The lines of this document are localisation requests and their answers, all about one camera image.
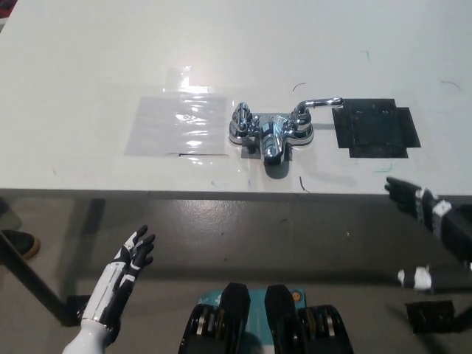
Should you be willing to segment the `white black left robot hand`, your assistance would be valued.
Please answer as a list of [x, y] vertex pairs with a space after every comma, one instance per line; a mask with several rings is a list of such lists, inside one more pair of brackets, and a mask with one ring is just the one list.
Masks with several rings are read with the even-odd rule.
[[141, 226], [122, 244], [113, 260], [104, 268], [83, 312], [82, 319], [113, 329], [133, 291], [142, 270], [153, 262], [154, 234]]

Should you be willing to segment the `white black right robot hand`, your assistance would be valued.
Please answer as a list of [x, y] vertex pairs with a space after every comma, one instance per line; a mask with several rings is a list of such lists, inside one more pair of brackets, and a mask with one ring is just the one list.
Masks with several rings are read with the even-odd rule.
[[424, 226], [457, 260], [456, 265], [422, 265], [401, 269], [398, 281], [404, 288], [430, 293], [471, 291], [471, 217], [465, 210], [435, 195], [430, 189], [394, 177], [384, 186], [397, 208]]

